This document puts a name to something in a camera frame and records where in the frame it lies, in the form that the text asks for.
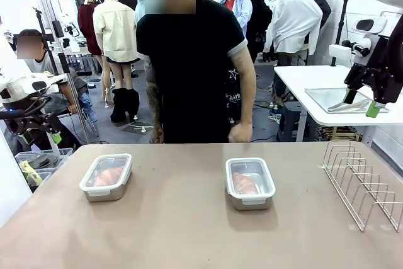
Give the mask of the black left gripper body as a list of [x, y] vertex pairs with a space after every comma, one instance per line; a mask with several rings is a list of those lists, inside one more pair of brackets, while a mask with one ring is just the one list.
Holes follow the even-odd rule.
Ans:
[[54, 115], [52, 113], [31, 115], [17, 119], [17, 132], [26, 132], [30, 129], [39, 129], [44, 132], [52, 132], [54, 127], [52, 126], [52, 119]]

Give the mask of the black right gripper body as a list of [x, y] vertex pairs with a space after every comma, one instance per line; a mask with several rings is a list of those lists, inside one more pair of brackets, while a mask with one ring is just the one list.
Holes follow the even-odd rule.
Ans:
[[359, 89], [368, 86], [373, 99], [396, 102], [402, 90], [402, 38], [379, 37], [376, 42], [364, 38], [360, 42], [345, 41], [358, 56], [345, 80], [359, 79]]

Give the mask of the person's left hand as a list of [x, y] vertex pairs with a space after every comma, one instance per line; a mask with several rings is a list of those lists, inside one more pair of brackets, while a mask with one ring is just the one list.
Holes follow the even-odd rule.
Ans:
[[239, 122], [231, 128], [228, 138], [230, 143], [248, 143], [251, 141], [252, 135], [252, 123]]

